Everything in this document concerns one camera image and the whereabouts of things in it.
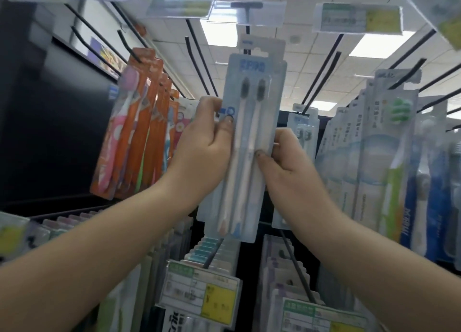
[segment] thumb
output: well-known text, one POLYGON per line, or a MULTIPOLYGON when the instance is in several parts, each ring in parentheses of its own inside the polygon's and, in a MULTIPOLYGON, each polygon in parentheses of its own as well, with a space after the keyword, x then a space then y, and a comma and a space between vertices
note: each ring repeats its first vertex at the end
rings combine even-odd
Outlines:
POLYGON ((272 157, 269 157, 262 150, 256 151, 256 160, 262 174, 264 175, 266 184, 270 184, 271 180, 283 171, 282 167, 280 167, 272 157))
POLYGON ((232 138, 234 135, 234 118, 232 116, 226 116, 216 127, 216 133, 214 134, 213 144, 218 145, 229 150, 232 145, 232 138))

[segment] left hand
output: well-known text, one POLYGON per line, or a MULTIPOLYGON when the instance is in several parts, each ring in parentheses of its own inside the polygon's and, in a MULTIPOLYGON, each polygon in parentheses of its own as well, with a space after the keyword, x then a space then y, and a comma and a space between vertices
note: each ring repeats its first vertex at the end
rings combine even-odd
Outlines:
POLYGON ((196 207, 224 178, 233 138, 233 118, 227 116, 215 124, 214 113, 222 100, 204 96, 195 118, 183 131, 176 152, 164 175, 179 193, 179 202, 196 207))

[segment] person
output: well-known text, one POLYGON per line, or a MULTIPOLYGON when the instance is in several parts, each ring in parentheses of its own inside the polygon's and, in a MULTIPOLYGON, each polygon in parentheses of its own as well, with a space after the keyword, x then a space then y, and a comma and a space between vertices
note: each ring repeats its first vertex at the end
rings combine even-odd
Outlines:
MULTIPOLYGON (((1 331, 69 331, 224 178, 233 122, 203 97, 151 188, 0 268, 1 331)), ((340 212, 289 129, 255 154, 297 238, 392 332, 456 331, 461 280, 340 212)))

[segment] forearm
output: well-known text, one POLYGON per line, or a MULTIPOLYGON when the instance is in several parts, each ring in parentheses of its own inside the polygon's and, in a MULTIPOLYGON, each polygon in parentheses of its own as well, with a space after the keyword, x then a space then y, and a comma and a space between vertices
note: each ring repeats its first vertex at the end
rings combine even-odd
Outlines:
POLYGON ((336 207, 316 221, 300 221, 300 240, 392 332, 459 329, 459 278, 336 207))
POLYGON ((190 211, 161 180, 0 269, 5 331, 69 331, 190 211))

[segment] drop ceiling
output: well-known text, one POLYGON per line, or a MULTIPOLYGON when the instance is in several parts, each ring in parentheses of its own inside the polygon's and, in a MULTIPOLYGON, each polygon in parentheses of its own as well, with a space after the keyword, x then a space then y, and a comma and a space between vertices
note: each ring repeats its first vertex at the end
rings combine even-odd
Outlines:
MULTIPOLYGON (((387 68, 412 45, 421 39, 431 28, 422 17, 405 0, 284 0, 287 1, 285 23, 282 27, 251 27, 251 34, 264 37, 276 37, 287 41, 285 60, 288 63, 288 72, 283 90, 280 109, 291 111, 293 103, 300 103, 306 95, 309 86, 315 78, 326 54, 336 40, 337 35, 327 33, 312 33, 312 15, 315 3, 341 2, 341 3, 389 3, 403 7, 404 30, 416 32, 402 47, 387 59, 373 59, 350 57, 350 52, 355 48, 361 35, 345 35, 338 50, 342 52, 341 58, 333 75, 328 80, 323 90, 317 96, 318 100, 336 102, 337 105, 330 111, 321 111, 320 114, 333 116, 338 106, 347 105, 365 85, 365 78, 355 74, 370 76, 377 68, 387 68), (299 44, 290 44, 292 35, 300 35, 299 44)), ((124 8, 130 14, 136 14, 139 5, 125 4, 124 8)), ((167 59, 178 76, 196 98, 205 95, 205 90, 192 65, 187 53, 184 37, 190 36, 185 20, 182 19, 151 19, 143 20, 153 41, 167 59)), ((224 79, 227 71, 226 65, 229 55, 237 53, 238 49, 221 46, 209 46, 198 20, 192 20, 192 26, 197 35, 201 51, 204 55, 211 77, 222 96, 224 79)), ((238 27, 238 32, 245 32, 244 26, 238 27)), ((194 56, 204 76, 206 86, 213 93, 212 86, 201 64, 197 50, 192 44, 194 56)), ((461 62, 461 53, 455 53, 451 47, 438 34, 430 38, 422 47, 405 60, 398 68, 410 68, 421 58, 427 58, 423 67, 422 84, 447 71, 461 62)), ((443 95, 459 88, 461 71, 447 77, 437 85, 421 93, 423 96, 443 95)), ((453 98, 449 102, 449 109, 461 106, 461 97, 453 98)))

